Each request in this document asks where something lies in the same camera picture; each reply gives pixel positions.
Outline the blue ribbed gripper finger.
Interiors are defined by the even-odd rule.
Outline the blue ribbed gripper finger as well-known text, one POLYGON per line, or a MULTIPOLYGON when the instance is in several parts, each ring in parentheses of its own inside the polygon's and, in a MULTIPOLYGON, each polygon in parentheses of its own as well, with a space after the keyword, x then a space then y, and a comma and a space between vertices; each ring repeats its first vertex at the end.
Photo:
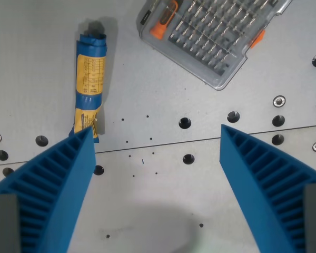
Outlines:
POLYGON ((0 181, 0 194, 18 199, 22 252, 67 252, 95 166, 86 128, 0 181))
POLYGON ((225 124, 220 164, 259 251, 306 252, 303 193, 316 170, 225 124))

